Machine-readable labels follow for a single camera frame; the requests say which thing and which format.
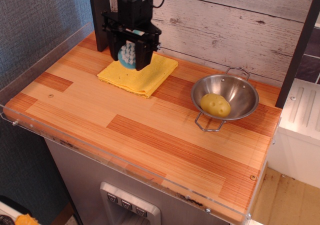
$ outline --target yellow sponge cloth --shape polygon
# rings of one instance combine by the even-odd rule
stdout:
[[[113,61],[97,76],[101,81],[149,98],[177,66],[176,60],[154,53],[151,63],[140,71],[125,68],[119,61]]]

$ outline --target control panel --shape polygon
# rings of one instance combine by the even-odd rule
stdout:
[[[161,211],[155,205],[104,181],[100,193],[111,225],[129,224],[133,219],[140,221],[137,225],[161,225]]]

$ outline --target bowl handle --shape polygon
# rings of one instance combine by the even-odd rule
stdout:
[[[236,66],[236,67],[229,67],[226,71],[225,71],[225,74],[227,74],[228,72],[229,72],[229,70],[230,69],[238,69],[238,70],[241,70],[241,71],[243,71],[243,72],[245,72],[246,74],[247,74],[247,76],[246,76],[246,81],[248,81],[248,79],[249,79],[249,77],[250,77],[250,73],[247,71],[247,70],[245,70],[244,68],[242,68],[242,67],[239,67],[239,66]]]
[[[204,132],[219,132],[219,130],[221,129],[222,125],[225,124],[227,121],[222,120],[220,126],[217,129],[205,129],[203,128],[199,123],[198,123],[198,119],[200,118],[201,114],[203,114],[202,112],[199,112],[198,116],[196,117],[196,119],[194,120],[195,124],[198,125],[198,127],[204,131]]]

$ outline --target screw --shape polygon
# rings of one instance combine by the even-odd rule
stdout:
[[[252,181],[255,181],[255,180],[257,180],[257,176],[255,176],[255,175],[250,175],[250,179],[251,179]]]

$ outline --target button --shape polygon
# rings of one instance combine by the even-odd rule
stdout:
[[[139,207],[136,207],[136,213],[142,217],[147,217],[147,212]]]
[[[111,201],[111,202],[114,202],[114,203],[118,203],[118,198],[115,196],[115,195],[112,195],[110,193],[107,192],[107,196],[108,196],[108,199]]]
[[[125,200],[121,200],[121,203],[122,203],[122,207],[124,207],[128,210],[132,210],[132,205],[129,202],[127,202]]]

